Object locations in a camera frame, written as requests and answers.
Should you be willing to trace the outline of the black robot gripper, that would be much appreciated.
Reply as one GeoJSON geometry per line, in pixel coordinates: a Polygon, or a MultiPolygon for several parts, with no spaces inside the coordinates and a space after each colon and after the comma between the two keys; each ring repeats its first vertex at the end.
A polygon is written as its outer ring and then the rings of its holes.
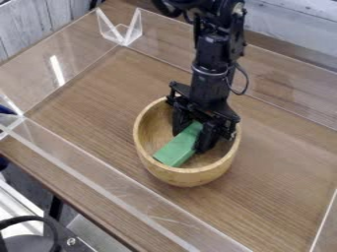
{"type": "Polygon", "coordinates": [[[233,65],[220,71],[193,65],[192,84],[170,83],[166,101],[173,106],[173,135],[177,136],[193,121],[201,122],[204,127],[196,142],[198,154],[213,149],[220,138],[235,138],[236,126],[241,121],[228,104],[235,73],[233,65]]]}

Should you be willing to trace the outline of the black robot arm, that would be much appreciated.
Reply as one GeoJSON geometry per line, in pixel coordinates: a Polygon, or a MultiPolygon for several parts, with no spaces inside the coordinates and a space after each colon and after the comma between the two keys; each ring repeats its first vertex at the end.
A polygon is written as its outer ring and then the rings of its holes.
{"type": "Polygon", "coordinates": [[[240,115],[228,104],[235,92],[235,74],[244,71],[239,58],[245,54],[245,0],[152,0],[169,18],[184,17],[194,28],[196,58],[189,85],[170,83],[166,96],[173,106],[173,133],[180,134],[193,122],[202,124],[194,143],[198,153],[216,146],[220,139],[237,134],[240,115]]]}

